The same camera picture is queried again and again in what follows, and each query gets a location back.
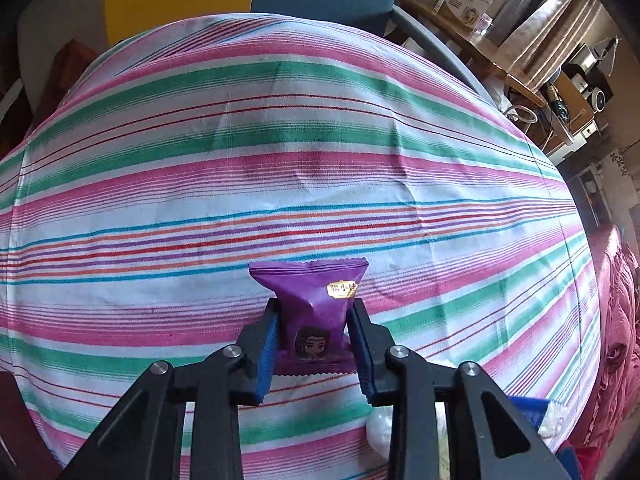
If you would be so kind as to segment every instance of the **cartoon face on wrapper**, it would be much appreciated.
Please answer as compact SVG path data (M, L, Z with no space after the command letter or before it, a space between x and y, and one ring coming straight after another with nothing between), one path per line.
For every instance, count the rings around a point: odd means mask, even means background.
M324 328L303 326L296 334L296 355L303 361L320 361L329 349L330 332Z

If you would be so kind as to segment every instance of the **table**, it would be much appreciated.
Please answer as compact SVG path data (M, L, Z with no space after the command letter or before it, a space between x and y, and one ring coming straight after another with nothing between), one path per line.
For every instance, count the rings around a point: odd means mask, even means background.
M412 16L421 16L429 20L451 38L474 63L469 66L479 79L496 76L498 79L526 97L536 108L548 106L537 88L527 86L527 77L517 68L505 69L505 60L497 55L498 47L488 38L474 34L470 30L447 20L435 10L415 0L397 0L396 3Z

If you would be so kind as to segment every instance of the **blue stripe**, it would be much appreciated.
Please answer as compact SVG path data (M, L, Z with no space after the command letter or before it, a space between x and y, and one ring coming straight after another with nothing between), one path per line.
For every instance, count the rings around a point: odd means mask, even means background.
M375 467L373 469L369 469L368 471L365 471L364 473L358 473L357 475L347 476L346 478L343 478L342 480L356 480L358 478L362 478L363 476L375 473L376 471L382 471L385 468L386 468L386 464L379 465L378 467Z
M300 254L299 256L292 256L290 258L278 258L280 261L303 261L303 260L317 260L322 258L333 258L334 256L347 256L348 254L367 254L367 253L379 253L380 251L392 251L395 249L401 249L405 247L417 247L425 244L433 244L434 242L441 242L446 240L456 240L457 238L465 238L468 236L478 236L490 233L503 232L506 230L513 229L515 227L519 227L521 225L530 224L533 222L540 222L544 220L549 220L551 218L560 218L562 216L574 215L577 213L564 213L561 215L551 215L545 217L532 218L528 220L523 220L521 222L516 222L515 224L509 225L507 229L504 227L497 227L494 229L487 229L484 231L472 231L472 232L464 232L457 235L449 235L449 236L439 236L439 237L430 237L430 238L421 238L415 242L406 242L402 244L390 244L386 246L380 246L378 248L370 248L367 251L363 251L362 248L356 249L348 249L342 251L332 251L329 253L313 253L313 254ZM109 282L130 282L132 280L153 280L156 278L174 278L177 276L191 276L194 274L212 274L214 272L225 272L228 270L238 270L238 269L246 269L247 264L235 264L231 266L224 267L210 267L209 269L190 269L190 270L177 270L175 272L156 272L153 274L129 274L127 276L110 276L104 278L71 278L68 280L20 280L16 282L9 281L0 281L0 285L50 285L55 283L109 283Z
M438 200L435 202L371 202L371 203L360 203L360 204L333 204L333 205L315 205L315 206L288 206L281 207L278 209L260 209L256 211L243 211L241 213L229 213L225 215L218 216L203 216L200 218L191 218L187 220L171 220L167 222L158 222L155 224L147 224L147 225L139 225L139 226L131 226L131 227L113 227L108 229L100 229L97 231L91 231L88 233L82 233L77 235L69 235L69 236L61 236L57 238L42 238L41 240L36 240L34 242L29 242L27 244L10 247L8 249L11 251L21 251L28 247L47 244L50 242L64 242L66 240L78 240L79 238L88 238L92 236L99 236L103 234L114 234L114 233L125 233L125 232L136 232L136 231L144 231L157 229L162 227L172 227L178 225L190 225L197 224L201 222L216 222L219 220L229 220L232 218L250 218L252 216L260 216L265 214L276 214L283 212L299 212L299 211L327 211L327 210L344 210L344 209L361 209L361 208L369 208L369 207L393 207L393 206L425 206L425 205L445 205L445 204L456 204L456 203L477 203L477 204L486 204L486 203L498 203L498 202L508 202L511 200L545 200L552 202L567 202L568 200L565 198L532 198L531 196L510 196L510 197L500 197L500 198L489 198L485 200L480 199L472 199L472 198L459 198L455 200Z

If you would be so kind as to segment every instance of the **gold label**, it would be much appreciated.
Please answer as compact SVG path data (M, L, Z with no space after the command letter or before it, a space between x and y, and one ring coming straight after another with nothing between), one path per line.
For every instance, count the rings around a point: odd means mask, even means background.
M329 283L329 285L326 286L326 292L336 300L345 300L346 298L354 298L357 288L358 284L353 280L349 280L348 282L340 281Z

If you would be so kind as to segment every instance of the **green stripe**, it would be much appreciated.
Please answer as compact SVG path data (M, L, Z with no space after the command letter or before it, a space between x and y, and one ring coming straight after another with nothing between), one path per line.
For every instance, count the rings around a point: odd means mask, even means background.
M544 267L548 267L546 258L541 258L541 260L541 269ZM582 257L580 258L581 268L583 269L590 260L590 252L584 251ZM536 319L536 317L542 313L546 306L552 304L573 280L574 272L572 271L571 267L568 267L567 270L564 270L557 277L554 288L547 286L544 289L545 293L542 296L536 296L536 303L534 304L536 308L527 308L519 316L516 316L515 318L510 317L508 327L505 323L496 324L495 332L493 332L489 338L484 339L471 348L466 349L464 352L457 354L454 361L482 362L487 355L492 354L497 348L507 345L515 334L517 334L521 329L527 326L531 321Z
M44 348L10 336L0 337L0 348L18 352L29 361L45 368L69 374L91 375L95 377L135 378L158 359L166 359L174 366L182 366L202 361L206 356L157 358L114 357L74 353Z
M594 319L591 325L588 327L587 332L584 335L584 338L582 340L583 342L588 341L591 337L593 337L594 330L600 330L600 324L595 321L596 319ZM561 402L566 400L566 399L558 399L558 396L560 395L562 390L565 388L575 368L578 366L581 366L583 350L586 350L586 349L583 349L582 346L580 346L580 348L578 348L578 351L571 358L571 361L569 362L569 365L566 367L566 370L560 377L560 380L556 383L556 385L553 387L553 389L549 393L549 397L551 399L557 399L557 400L560 400Z
M57 410L47 406L30 390L20 390L27 405L36 407L37 411L48 421L65 428L70 428L85 434L91 433L100 423L99 418ZM243 446L260 444L272 440L292 438L304 434L334 428L369 415L371 406L366 402L352 402L343 406L329 406L324 410L316 410L312 414L299 416L280 424L265 422L254 426L240 428L240 443ZM192 433L184 431L182 447L191 447Z
M364 88L382 98L396 102L411 104L430 114L446 118L482 132L491 137L497 144L519 150L525 156L530 156L528 143L492 124L485 122L450 105L443 104L409 92L387 79L374 78L357 72L323 63L275 61L251 64L236 64L196 70L150 81L135 88L124 89L117 94L109 95L100 100L88 103L82 108L61 118L44 128L31 141L32 150L47 144L60 135L68 132L88 121L114 113L118 110L157 99L160 96L178 94L185 91L194 92L212 86L226 86L238 82L249 83L260 80L301 80L315 78L333 84L343 84L351 87Z
M91 433L95 427L100 423L99 418L93 418L87 415L81 415L79 413L70 413L63 410L56 410L50 406L47 406L44 402L33 393L31 390L20 388L22 399L25 404L35 406L44 418L49 422L54 422L60 426L66 428L73 428L77 431L84 433Z
M384 325L391 330L391 333L396 340L407 338L426 327L433 328L437 325L444 325L447 319L463 316L475 310L479 305L486 304L493 298L503 297L506 290L513 290L514 287L519 286L521 283L529 281L531 276L543 276L548 274L549 265L552 261L559 260L564 262L566 260L567 251L573 254L585 244L586 237L584 232L578 233L570 240L559 244L549 254L542 256L535 261L529 262L527 265L521 267L512 274L505 276L497 282L490 283L482 288L473 290L464 296L455 298L454 300L439 303L431 308L419 310L418 312L408 314L407 316L387 321ZM588 251L584 258L587 258L587 260L590 258ZM546 303L536 298L536 303L529 306L527 311L539 313L545 307ZM495 351L504 342L498 335L494 335L490 341L494 345L490 349L486 348L484 350L486 352L484 355L488 355L490 352Z
M9 175L18 176L20 173L20 166L22 165L22 158L24 156L24 150L15 152L11 157L5 158L0 162L0 176L4 180Z
M517 158L500 158L498 152L482 154L451 146L447 142L423 136L409 136L398 133L393 127L388 130L357 124L331 123L328 121L290 123L261 123L236 126L223 130L209 130L190 133L180 137L149 142L112 152L108 155L90 158L72 166L43 176L20 186L17 199L56 186L63 186L76 180L107 171L145 164L155 160L210 153L217 150L238 149L247 146L294 142L327 142L341 144L368 144L383 146L390 150L409 150L447 160L463 160L475 164L500 166L500 168L538 173L538 167Z

